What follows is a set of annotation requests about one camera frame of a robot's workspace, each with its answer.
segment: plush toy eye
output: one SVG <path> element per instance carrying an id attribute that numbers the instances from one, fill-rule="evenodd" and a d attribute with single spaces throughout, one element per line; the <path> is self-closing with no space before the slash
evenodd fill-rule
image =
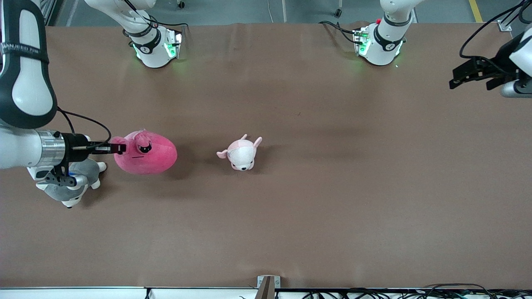
<path id="1" fill-rule="evenodd" d="M 147 147 L 138 146 L 138 149 L 141 153 L 147 154 L 149 151 L 152 150 L 152 142 L 149 142 L 149 145 Z"/>

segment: plush toy ear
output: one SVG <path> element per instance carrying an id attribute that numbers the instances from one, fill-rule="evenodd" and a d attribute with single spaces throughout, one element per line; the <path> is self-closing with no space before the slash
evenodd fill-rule
<path id="1" fill-rule="evenodd" d="M 133 140 L 135 140 L 135 143 L 142 147 L 148 147 L 149 143 L 151 142 L 150 139 L 146 136 L 146 134 L 142 134 L 142 132 L 138 133 L 133 137 Z"/>
<path id="2" fill-rule="evenodd" d="M 113 137 L 109 141 L 109 143 L 116 143 L 116 144 L 127 144 L 126 139 L 123 137 Z"/>
<path id="3" fill-rule="evenodd" d="M 227 158 L 227 149 L 223 152 L 216 152 L 216 155 L 218 156 L 218 158 L 220 159 L 225 159 Z"/>
<path id="4" fill-rule="evenodd" d="M 262 142 L 262 137 L 257 138 L 257 140 L 255 140 L 255 143 L 253 144 L 253 147 L 258 147 L 261 142 Z"/>
<path id="5" fill-rule="evenodd" d="M 37 186 L 37 188 L 39 188 L 41 190 L 44 190 L 48 186 L 48 183 L 40 181 L 40 182 L 36 183 L 35 186 Z"/>

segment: gray plush toy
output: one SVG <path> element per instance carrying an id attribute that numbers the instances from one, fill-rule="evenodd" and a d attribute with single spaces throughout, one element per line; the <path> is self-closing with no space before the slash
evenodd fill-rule
<path id="1" fill-rule="evenodd" d="M 51 198 L 62 202 L 67 208 L 71 208 L 79 203 L 81 197 L 90 186 L 92 189 L 97 189 L 100 186 L 99 174 L 107 169 L 104 162 L 96 162 L 92 159 L 85 159 L 82 162 L 74 162 L 69 166 L 70 175 L 82 175 L 86 177 L 87 184 L 76 186 L 76 189 L 71 189 L 65 186 L 58 186 L 48 184 L 45 181 L 37 183 L 37 188 L 44 190 Z"/>

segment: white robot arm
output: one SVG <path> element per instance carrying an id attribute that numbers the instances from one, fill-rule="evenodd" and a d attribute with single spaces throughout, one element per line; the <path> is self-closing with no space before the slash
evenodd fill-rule
<path id="1" fill-rule="evenodd" d="M 76 188 L 78 178 L 69 175 L 70 162 L 125 150 L 91 142 L 82 134 L 36 130 L 57 111 L 40 0 L 2 1 L 0 51 L 0 169 L 27 167 L 34 180 L 48 177 L 50 184 Z"/>
<path id="2" fill-rule="evenodd" d="M 471 56 L 453 70 L 449 87 L 491 79 L 487 90 L 500 85 L 501 95 L 508 98 L 532 98 L 532 27 L 501 46 L 495 57 Z"/>
<path id="3" fill-rule="evenodd" d="M 386 65 L 399 54 L 404 34 L 412 23 L 412 10 L 424 0 L 380 0 L 384 16 L 355 32 L 355 52 L 375 65 Z"/>
<path id="4" fill-rule="evenodd" d="M 152 8 L 156 0 L 85 0 L 85 2 L 110 16 L 124 28 L 124 34 L 133 41 L 132 46 L 137 52 L 137 57 L 147 67 L 163 67 L 179 55 L 181 33 L 160 26 L 144 11 Z"/>

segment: floor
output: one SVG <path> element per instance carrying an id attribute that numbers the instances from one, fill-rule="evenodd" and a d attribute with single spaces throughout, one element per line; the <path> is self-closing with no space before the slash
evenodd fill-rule
<path id="1" fill-rule="evenodd" d="M 416 9 L 420 23 L 460 23 L 487 21 L 517 3 L 517 0 L 426 0 Z M 478 6 L 475 16 L 474 7 Z M 383 14 L 378 0 L 343 1 L 343 12 L 334 17 L 336 0 L 286 0 L 288 23 L 317 23 L 328 20 L 340 23 L 373 21 Z M 190 25 L 224 25 L 232 23 L 283 22 L 281 0 L 186 0 L 180 9 L 177 0 L 159 0 L 149 13 L 161 22 Z M 515 21 L 522 32 L 525 25 Z M 84 0 L 64 0 L 57 26 L 116 26 L 107 15 L 90 8 Z"/>

